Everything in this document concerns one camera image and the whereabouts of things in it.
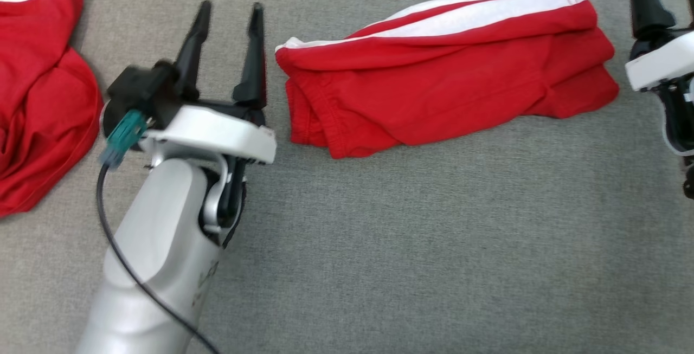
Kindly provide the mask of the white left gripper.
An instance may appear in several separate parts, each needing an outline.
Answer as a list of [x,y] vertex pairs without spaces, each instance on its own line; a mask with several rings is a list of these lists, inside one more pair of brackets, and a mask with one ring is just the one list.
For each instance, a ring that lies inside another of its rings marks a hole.
[[[183,45],[175,68],[178,78],[175,92],[184,101],[200,98],[197,88],[202,45],[211,22],[211,1],[199,6]],[[240,82],[232,91],[232,99],[240,106],[262,110],[267,105],[267,58],[265,54],[264,6],[253,3],[247,28],[248,46]],[[272,164],[275,161],[277,141],[273,130],[211,110],[183,105],[168,126],[149,129],[138,142],[142,151],[157,166],[166,159],[201,159],[220,161],[223,156],[253,159]]]

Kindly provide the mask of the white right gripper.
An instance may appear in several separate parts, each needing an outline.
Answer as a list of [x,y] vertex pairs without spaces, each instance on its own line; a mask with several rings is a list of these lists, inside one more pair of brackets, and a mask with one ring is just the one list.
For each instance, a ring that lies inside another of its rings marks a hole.
[[[661,0],[630,1],[632,33],[636,41],[625,70],[632,90],[646,91],[664,81],[692,73],[692,30],[667,30],[675,26],[675,18]],[[687,1],[693,19],[694,0]]]

